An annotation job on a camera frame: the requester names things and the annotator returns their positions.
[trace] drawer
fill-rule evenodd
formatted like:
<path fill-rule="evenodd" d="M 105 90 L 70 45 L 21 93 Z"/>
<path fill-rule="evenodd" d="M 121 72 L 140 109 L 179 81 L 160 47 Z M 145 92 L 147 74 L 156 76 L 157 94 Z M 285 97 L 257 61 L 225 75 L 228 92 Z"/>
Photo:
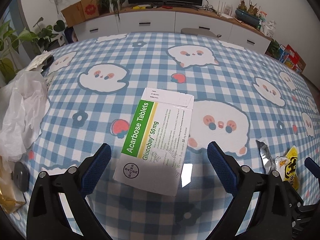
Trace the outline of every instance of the drawer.
<path fill-rule="evenodd" d="M 145 11 L 121 13 L 117 17 L 119 33 L 174 32 L 175 12 Z"/>
<path fill-rule="evenodd" d="M 270 44 L 270 40 L 267 38 L 238 25 L 233 25 L 228 42 L 254 50 L 261 54 L 266 52 Z"/>
<path fill-rule="evenodd" d="M 180 33 L 183 28 L 204 28 L 217 36 L 221 35 L 220 40 L 228 41 L 232 25 L 232 23 L 207 16 L 177 12 L 174 31 Z"/>
<path fill-rule="evenodd" d="M 79 41 L 119 34 L 114 15 L 93 19 L 73 26 Z"/>

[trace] yellow stripe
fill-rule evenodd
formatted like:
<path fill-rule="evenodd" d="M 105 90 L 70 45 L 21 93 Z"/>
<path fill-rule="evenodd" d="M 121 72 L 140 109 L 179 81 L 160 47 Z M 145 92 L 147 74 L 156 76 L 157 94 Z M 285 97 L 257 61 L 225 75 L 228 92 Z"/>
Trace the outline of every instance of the yellow stripe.
<path fill-rule="evenodd" d="M 137 156 L 137 158 L 139 158 L 139 159 L 141 159 L 142 156 L 143 156 L 144 148 L 146 146 L 146 142 L 147 142 L 147 139 L 148 139 L 149 131 L 150 131 L 150 128 L 151 128 L 151 125 L 152 125 L 152 122 L 153 122 L 153 117 L 155 116 L 155 113 L 156 113 L 157 106 L 158 106 L 158 103 L 154 102 L 152 110 L 151 110 L 151 113 L 150 113 L 150 116 L 149 116 L 147 128 L 145 130 L 142 142 L 140 144 L 141 147 L 140 147 L 140 151 L 139 151 L 138 156 Z"/>

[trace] tv cabinet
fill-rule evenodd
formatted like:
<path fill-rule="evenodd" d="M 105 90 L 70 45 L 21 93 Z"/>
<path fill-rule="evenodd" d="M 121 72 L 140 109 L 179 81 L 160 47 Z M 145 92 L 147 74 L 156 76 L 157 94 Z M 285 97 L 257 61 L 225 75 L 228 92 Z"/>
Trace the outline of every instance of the tv cabinet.
<path fill-rule="evenodd" d="M 203 9 L 174 7 L 173 9 L 123 8 L 120 19 L 107 13 L 74 26 L 79 41 L 130 32 L 176 32 L 183 28 L 204 28 L 220 40 L 264 54 L 271 39 L 235 19 L 225 19 Z"/>

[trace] bayer logo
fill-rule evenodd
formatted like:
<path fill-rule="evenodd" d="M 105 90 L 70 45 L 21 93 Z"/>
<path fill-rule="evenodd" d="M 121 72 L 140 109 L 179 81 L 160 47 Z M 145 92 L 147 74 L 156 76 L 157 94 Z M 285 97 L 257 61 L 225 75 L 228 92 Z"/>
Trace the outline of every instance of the bayer logo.
<path fill-rule="evenodd" d="M 139 168 L 134 163 L 127 163 L 123 168 L 124 175 L 129 179 L 134 179 L 139 174 Z"/>

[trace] acarbose tablets box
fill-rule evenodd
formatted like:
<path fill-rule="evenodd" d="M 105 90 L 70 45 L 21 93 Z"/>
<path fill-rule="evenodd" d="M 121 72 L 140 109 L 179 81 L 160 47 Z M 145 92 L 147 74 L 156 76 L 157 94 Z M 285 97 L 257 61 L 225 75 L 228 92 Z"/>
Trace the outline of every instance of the acarbose tablets box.
<path fill-rule="evenodd" d="M 175 196 L 188 144 L 194 96 L 145 88 L 118 160 L 114 179 Z"/>

